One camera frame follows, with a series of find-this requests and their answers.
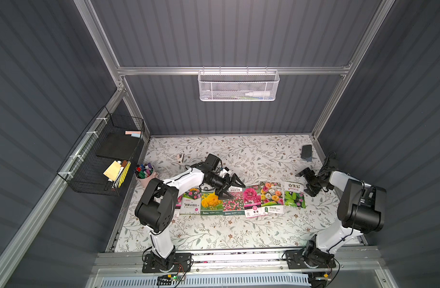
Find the pink carnation seed packet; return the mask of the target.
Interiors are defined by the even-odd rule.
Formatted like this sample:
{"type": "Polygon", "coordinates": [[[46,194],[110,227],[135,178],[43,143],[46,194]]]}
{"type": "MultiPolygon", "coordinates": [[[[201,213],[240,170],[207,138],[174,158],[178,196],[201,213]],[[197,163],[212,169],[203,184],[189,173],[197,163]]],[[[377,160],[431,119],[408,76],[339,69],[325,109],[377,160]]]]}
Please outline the pink carnation seed packet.
{"type": "Polygon", "coordinates": [[[244,211],[246,218],[254,218],[264,215],[261,204],[261,196],[256,186],[246,187],[243,192],[244,211]]]}

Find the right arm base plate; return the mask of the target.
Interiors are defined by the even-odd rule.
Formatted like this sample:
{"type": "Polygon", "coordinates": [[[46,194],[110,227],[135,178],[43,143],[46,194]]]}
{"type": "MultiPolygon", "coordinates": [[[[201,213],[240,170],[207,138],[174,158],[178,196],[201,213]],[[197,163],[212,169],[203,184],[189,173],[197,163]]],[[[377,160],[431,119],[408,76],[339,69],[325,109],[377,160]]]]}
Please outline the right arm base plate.
{"type": "Polygon", "coordinates": [[[286,250],[283,254],[283,259],[286,261],[288,268],[291,270],[304,268],[332,269],[336,267],[334,255],[322,252],[319,249],[311,252],[307,252],[306,248],[300,250],[286,250]]]}

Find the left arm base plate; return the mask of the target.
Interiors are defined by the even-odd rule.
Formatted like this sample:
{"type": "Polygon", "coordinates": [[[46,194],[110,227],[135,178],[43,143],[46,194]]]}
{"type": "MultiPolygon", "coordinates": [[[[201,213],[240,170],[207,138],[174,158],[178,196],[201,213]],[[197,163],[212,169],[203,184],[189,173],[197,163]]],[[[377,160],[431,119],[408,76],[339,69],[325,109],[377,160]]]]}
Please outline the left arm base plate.
{"type": "Polygon", "coordinates": [[[193,264],[191,253],[171,253],[167,259],[155,253],[147,253],[142,257],[142,273],[177,273],[189,272],[193,264]]]}

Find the multicolour roses seed packet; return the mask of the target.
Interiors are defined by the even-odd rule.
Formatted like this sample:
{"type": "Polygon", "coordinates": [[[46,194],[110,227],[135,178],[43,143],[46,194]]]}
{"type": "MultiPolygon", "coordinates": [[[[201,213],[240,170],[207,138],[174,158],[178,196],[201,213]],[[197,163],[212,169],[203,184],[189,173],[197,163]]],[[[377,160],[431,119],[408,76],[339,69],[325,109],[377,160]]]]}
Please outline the multicolour roses seed packet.
{"type": "Polygon", "coordinates": [[[259,184],[261,204],[267,214],[284,213],[284,190],[278,182],[263,181],[259,184]]]}

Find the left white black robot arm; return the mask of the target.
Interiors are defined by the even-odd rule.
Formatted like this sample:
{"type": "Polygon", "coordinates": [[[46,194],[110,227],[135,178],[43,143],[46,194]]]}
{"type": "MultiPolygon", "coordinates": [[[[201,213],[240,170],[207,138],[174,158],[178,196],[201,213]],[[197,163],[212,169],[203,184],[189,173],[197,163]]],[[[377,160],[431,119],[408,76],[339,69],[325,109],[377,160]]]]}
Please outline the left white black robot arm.
{"type": "Polygon", "coordinates": [[[231,197],[228,192],[231,186],[245,187],[243,181],[227,168],[219,170],[219,163],[219,157],[209,154],[203,162],[190,165],[177,176],[149,181],[136,206],[135,216],[148,232],[152,244],[151,252],[155,256],[166,260],[175,253],[168,227],[174,218],[175,206],[180,196],[192,188],[206,184],[222,200],[231,197]]]}

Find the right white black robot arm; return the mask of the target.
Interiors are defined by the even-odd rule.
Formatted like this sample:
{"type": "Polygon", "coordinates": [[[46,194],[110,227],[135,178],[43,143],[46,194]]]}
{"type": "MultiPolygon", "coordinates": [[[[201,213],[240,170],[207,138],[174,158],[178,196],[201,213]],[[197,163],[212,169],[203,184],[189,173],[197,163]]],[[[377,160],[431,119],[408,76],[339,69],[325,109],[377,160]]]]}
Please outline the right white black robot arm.
{"type": "Polygon", "coordinates": [[[332,259],[346,242],[370,232],[379,232],[383,228],[387,202],[387,191],[384,188],[358,180],[331,166],[329,161],[317,173],[306,168],[298,176],[306,180],[305,191],[312,197],[324,189],[336,188],[342,192],[337,210],[338,219],[308,241],[304,258],[332,259]]]}

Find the yellow sunflower seed packet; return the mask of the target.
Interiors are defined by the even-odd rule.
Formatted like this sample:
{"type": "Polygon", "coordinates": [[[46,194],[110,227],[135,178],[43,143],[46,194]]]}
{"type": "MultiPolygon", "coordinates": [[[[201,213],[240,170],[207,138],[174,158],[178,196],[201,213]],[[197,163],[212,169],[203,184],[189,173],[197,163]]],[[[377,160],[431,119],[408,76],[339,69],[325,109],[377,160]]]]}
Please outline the yellow sunflower seed packet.
{"type": "Polygon", "coordinates": [[[223,201],[215,193],[201,193],[201,216],[223,216],[223,201]]]}

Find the red pink field seed packet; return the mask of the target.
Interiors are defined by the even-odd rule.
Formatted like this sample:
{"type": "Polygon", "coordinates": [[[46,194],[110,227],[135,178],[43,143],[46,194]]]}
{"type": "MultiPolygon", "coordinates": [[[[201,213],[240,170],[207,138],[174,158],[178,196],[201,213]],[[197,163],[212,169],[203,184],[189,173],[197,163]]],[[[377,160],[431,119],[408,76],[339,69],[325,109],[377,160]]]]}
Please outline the red pink field seed packet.
{"type": "Polygon", "coordinates": [[[243,188],[230,187],[228,193],[232,198],[223,200],[223,214],[225,216],[240,216],[245,214],[243,188]]]}

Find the green leaf seed packet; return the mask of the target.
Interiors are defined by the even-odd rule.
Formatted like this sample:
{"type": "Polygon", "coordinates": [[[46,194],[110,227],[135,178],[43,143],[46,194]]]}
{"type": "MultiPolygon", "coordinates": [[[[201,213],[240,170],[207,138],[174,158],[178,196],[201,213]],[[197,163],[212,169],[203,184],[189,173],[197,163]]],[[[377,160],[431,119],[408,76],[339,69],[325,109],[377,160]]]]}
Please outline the green leaf seed packet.
{"type": "Polygon", "coordinates": [[[306,208],[305,186],[299,182],[284,183],[284,205],[294,208],[306,208]]]}

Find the mixed flowers pink label packet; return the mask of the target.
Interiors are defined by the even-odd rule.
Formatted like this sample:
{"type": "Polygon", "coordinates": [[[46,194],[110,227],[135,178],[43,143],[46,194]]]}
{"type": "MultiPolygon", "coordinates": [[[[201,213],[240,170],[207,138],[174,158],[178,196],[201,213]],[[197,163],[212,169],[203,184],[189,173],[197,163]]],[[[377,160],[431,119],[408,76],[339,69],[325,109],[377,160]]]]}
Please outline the mixed flowers pink label packet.
{"type": "Polygon", "coordinates": [[[202,193],[199,188],[191,188],[182,197],[181,215],[200,215],[202,193]]]}

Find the purple pink flower seed packet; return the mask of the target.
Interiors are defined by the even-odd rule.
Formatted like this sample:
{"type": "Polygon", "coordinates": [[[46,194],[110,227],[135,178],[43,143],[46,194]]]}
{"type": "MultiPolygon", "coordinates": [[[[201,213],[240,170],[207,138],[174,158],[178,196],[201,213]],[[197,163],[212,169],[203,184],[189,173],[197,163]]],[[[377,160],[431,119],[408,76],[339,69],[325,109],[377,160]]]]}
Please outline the purple pink flower seed packet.
{"type": "Polygon", "coordinates": [[[182,201],[183,201],[183,196],[179,196],[177,198],[177,203],[175,204],[174,217],[178,217],[180,215],[182,201]]]}

